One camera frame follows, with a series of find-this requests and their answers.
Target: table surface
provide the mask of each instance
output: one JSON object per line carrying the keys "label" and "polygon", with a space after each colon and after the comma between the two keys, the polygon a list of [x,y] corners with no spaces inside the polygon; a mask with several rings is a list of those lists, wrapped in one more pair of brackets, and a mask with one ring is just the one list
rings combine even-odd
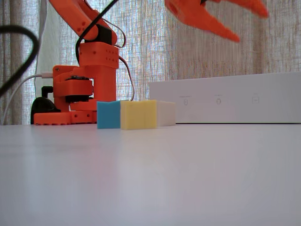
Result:
{"label": "table surface", "polygon": [[301,125],[0,127],[1,226],[300,226]]}

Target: sponge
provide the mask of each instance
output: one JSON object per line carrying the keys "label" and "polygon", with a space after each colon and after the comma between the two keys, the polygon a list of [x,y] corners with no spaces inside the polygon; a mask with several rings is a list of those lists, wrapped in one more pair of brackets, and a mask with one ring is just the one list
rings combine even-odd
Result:
{"label": "sponge", "polygon": [[155,129],[172,125],[175,125],[175,103],[172,102],[97,102],[98,129]]}
{"label": "sponge", "polygon": [[120,129],[120,101],[97,102],[97,128]]}

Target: orange robotic arm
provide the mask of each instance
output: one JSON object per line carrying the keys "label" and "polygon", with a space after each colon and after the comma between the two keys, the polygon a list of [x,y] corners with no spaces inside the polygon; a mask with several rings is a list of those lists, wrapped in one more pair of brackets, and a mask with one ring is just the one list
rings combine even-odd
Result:
{"label": "orange robotic arm", "polygon": [[[49,0],[49,2],[78,36],[83,33],[99,14],[97,10],[89,6],[86,0]],[[102,19],[98,21],[98,24],[110,29]],[[112,45],[115,45],[117,35],[112,29],[110,30],[112,32]],[[93,41],[98,34],[98,27],[94,26],[85,36],[85,40]]]}
{"label": "orange robotic arm", "polygon": [[[261,0],[227,1],[249,9],[261,17],[268,17],[268,11]],[[239,42],[239,37],[235,33],[207,12],[205,2],[206,0],[165,0],[165,6],[178,20],[186,25],[210,31],[223,38]]]}

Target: black cable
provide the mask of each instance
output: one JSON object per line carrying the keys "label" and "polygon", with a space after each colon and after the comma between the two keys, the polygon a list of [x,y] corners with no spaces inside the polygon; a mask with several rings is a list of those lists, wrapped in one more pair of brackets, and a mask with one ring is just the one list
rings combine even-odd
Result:
{"label": "black cable", "polygon": [[93,26],[97,24],[97,22],[112,8],[115,3],[118,2],[118,0],[113,0],[98,16],[92,21],[92,23],[84,30],[84,32],[80,35],[79,39],[76,42],[75,46],[75,53],[76,53],[76,59],[77,62],[79,63],[79,45],[81,41],[84,39],[86,34],[92,29]]}
{"label": "black cable", "polygon": [[35,57],[38,54],[39,49],[40,49],[40,43],[39,43],[39,40],[37,39],[37,37],[31,31],[27,30],[24,27],[21,27],[21,26],[18,26],[18,25],[0,26],[0,34],[3,34],[3,33],[24,34],[32,40],[33,47],[32,47],[32,52],[29,55],[28,59],[25,61],[25,63],[0,88],[0,97],[3,96],[7,92],[7,90],[9,88],[11,88],[22,77],[24,72],[27,70],[27,68],[34,61],[34,59],[35,59]]}

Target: sheer curtain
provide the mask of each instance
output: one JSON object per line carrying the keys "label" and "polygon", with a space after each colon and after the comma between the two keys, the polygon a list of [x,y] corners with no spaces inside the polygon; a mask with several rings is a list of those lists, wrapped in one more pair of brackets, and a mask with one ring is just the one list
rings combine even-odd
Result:
{"label": "sheer curtain", "polygon": [[[75,42],[77,35],[48,5],[46,21],[39,19],[39,0],[2,0],[2,23],[23,24],[37,34],[44,29],[37,72],[52,70],[55,64],[77,65]],[[109,0],[88,0],[101,11]],[[127,35],[127,47],[120,51],[131,69],[135,83],[135,100],[147,99],[148,83],[173,79],[190,79],[254,73],[299,71],[301,62],[301,1],[265,0],[270,12],[262,20],[249,11],[229,2],[207,2],[211,14],[241,37],[239,44],[177,22],[165,11],[163,0],[120,0],[105,18],[118,25]],[[13,36],[1,36],[0,84],[12,73],[20,56],[25,59],[30,42],[14,46]],[[131,86],[126,68],[119,64],[117,74],[118,99],[129,99]],[[25,76],[34,74],[35,65]],[[29,123],[30,106],[43,85],[51,80],[28,82],[15,97],[8,124]],[[8,99],[0,100],[0,110]]]}
{"label": "sheer curtain", "polygon": [[[40,0],[0,0],[0,24],[17,24],[39,34]],[[27,59],[32,49],[31,40],[26,36],[12,34],[0,36],[0,86]],[[23,75],[23,78],[35,74],[36,61]],[[16,85],[0,98],[0,117]],[[6,124],[22,124],[30,121],[30,107],[34,99],[33,81],[26,82],[13,99]]]}

